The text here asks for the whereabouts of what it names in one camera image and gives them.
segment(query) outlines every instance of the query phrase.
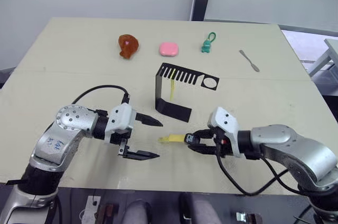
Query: green toy figure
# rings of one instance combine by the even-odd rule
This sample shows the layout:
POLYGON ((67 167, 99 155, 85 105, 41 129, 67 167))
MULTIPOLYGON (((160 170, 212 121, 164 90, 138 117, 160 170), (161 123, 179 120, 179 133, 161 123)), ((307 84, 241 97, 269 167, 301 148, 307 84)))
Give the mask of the green toy figure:
POLYGON ((202 46, 202 49, 201 51, 202 52, 206 52, 206 53, 209 53, 210 52, 210 47, 211 47, 211 43, 216 39, 216 34, 215 32, 211 32, 209 35, 208 35, 208 39, 206 39, 204 42, 203 42, 203 46, 202 46))

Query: pink soap bar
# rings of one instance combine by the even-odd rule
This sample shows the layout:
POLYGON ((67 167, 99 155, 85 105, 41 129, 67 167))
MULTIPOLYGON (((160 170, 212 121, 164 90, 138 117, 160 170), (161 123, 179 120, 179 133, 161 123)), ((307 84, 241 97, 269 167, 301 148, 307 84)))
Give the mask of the pink soap bar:
POLYGON ((179 46, 177 43, 164 42, 159 46, 159 52, 162 56, 174 57, 179 53, 179 46))

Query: yellow object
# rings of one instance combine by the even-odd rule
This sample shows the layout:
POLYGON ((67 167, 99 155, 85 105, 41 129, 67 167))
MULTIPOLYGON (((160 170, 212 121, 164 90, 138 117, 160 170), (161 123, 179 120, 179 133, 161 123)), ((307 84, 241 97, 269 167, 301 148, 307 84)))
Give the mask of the yellow object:
POLYGON ((184 142, 185 135, 170 134, 168 137, 159 138, 160 142, 184 142))
POLYGON ((171 73, 171 89, 170 89, 170 101, 172 101, 174 99, 174 90, 175 90, 175 80, 172 79, 172 76, 174 75, 176 69, 173 70, 173 72, 171 73))

